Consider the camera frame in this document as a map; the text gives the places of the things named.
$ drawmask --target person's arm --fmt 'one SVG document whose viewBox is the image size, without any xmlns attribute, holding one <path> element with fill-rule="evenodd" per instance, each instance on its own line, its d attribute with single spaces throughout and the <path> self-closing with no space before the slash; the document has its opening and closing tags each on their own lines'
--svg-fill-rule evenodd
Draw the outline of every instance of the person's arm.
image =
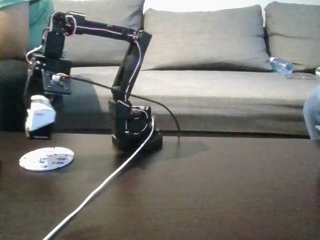
<svg viewBox="0 0 320 240">
<path fill-rule="evenodd" d="M 0 8 L 0 60 L 23 59 L 28 48 L 29 2 L 16 2 Z"/>
</svg>

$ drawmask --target table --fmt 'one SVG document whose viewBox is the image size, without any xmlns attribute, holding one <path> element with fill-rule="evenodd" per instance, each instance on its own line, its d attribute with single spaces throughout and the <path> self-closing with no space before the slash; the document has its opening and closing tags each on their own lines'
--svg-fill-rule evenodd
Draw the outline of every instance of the table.
<svg viewBox="0 0 320 240">
<path fill-rule="evenodd" d="M 41 147 L 70 148 L 74 162 L 22 169 Z M 54 239 L 319 240 L 319 155 L 307 139 L 164 137 Z M 128 157 L 109 135 L 0 133 L 0 239 L 43 239 Z"/>
</svg>

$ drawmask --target white disc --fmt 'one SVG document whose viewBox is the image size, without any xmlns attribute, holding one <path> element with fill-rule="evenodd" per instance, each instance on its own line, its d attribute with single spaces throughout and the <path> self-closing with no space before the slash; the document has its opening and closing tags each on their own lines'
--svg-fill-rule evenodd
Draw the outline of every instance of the white disc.
<svg viewBox="0 0 320 240">
<path fill-rule="evenodd" d="M 74 152 L 64 147 L 45 147 L 23 155 L 19 164 L 30 171 L 49 171 L 62 168 L 74 159 Z"/>
</svg>

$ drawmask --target gray cushion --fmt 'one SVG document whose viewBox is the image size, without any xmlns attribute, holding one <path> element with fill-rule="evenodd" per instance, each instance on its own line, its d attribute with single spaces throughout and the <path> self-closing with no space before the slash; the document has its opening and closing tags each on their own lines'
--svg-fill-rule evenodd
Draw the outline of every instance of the gray cushion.
<svg viewBox="0 0 320 240">
<path fill-rule="evenodd" d="M 53 0 L 56 11 L 74 11 L 86 20 L 139 29 L 145 0 Z M 75 35 L 66 38 L 66 58 L 75 66 L 112 66 L 123 60 L 129 44 L 110 38 Z"/>
<path fill-rule="evenodd" d="M 272 2 L 265 8 L 270 53 L 290 61 L 296 71 L 320 66 L 320 5 Z"/>
<path fill-rule="evenodd" d="M 148 9 L 143 70 L 271 69 L 260 5 L 204 12 Z"/>
<path fill-rule="evenodd" d="M 111 86 L 117 70 L 81 67 L 73 68 L 72 74 Z M 287 80 L 273 72 L 148 70 L 139 73 L 132 93 L 165 104 L 184 131 L 308 134 L 302 108 L 319 80 Z M 73 82 L 56 127 L 110 129 L 111 97 L 107 89 Z M 130 101 L 151 106 L 161 130 L 176 130 L 161 106 L 134 97 Z"/>
</svg>

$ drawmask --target bottle cap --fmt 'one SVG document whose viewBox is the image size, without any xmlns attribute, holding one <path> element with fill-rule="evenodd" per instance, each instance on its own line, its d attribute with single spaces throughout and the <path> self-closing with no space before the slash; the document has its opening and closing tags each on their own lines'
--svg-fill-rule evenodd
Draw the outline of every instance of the bottle cap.
<svg viewBox="0 0 320 240">
<path fill-rule="evenodd" d="M 318 68 L 315 70 L 315 75 L 317 75 L 317 76 L 320 77 L 320 67 L 318 67 Z"/>
</svg>

